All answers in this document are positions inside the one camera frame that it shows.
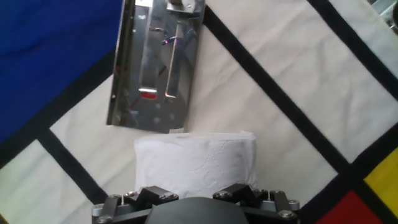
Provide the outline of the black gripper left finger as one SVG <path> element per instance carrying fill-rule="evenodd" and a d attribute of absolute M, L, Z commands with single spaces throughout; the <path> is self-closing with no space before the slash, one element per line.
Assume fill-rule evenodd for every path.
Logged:
<path fill-rule="evenodd" d="M 173 202 L 179 196 L 160 187 L 144 187 L 139 192 L 111 194 L 92 209 L 92 224 L 143 224 L 152 209 Z"/>

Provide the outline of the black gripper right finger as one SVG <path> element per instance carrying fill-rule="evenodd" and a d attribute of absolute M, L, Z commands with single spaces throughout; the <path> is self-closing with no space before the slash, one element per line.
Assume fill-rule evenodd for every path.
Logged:
<path fill-rule="evenodd" d="M 288 199 L 282 190 L 233 184 L 215 192 L 213 199 L 238 206 L 249 224 L 300 224 L 300 202 Z"/>

